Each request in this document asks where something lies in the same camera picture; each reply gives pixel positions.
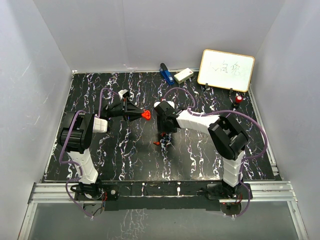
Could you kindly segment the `red earbud charging case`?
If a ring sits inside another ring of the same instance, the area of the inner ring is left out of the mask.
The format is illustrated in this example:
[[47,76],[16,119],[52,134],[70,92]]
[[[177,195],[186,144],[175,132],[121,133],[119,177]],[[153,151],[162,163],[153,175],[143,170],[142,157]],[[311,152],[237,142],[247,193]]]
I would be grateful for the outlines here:
[[149,121],[151,119],[151,112],[149,110],[144,110],[141,117]]

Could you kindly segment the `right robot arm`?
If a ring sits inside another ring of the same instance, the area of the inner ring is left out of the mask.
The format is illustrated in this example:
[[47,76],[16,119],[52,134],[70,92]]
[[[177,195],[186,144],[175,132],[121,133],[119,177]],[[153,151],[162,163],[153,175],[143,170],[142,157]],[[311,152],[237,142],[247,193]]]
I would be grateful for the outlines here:
[[201,116],[191,110],[175,109],[171,101],[154,104],[157,130],[172,134],[178,129],[188,129],[211,137],[215,150],[223,160],[220,183],[208,185],[202,191],[212,200],[233,199],[241,193],[243,183],[243,158],[249,140],[246,131],[229,113]]

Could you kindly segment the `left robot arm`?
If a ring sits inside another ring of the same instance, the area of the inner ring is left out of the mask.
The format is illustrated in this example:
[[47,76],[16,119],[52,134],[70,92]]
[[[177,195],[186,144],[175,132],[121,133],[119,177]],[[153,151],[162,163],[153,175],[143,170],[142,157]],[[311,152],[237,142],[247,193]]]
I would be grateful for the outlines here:
[[98,115],[93,113],[69,112],[62,121],[58,133],[58,143],[62,146],[59,157],[61,164],[73,164],[78,174],[78,184],[70,190],[86,198],[97,200],[104,193],[90,153],[94,133],[107,133],[111,118],[122,117],[132,122],[144,118],[151,119],[149,110],[138,108],[128,97],[111,105],[105,105]]

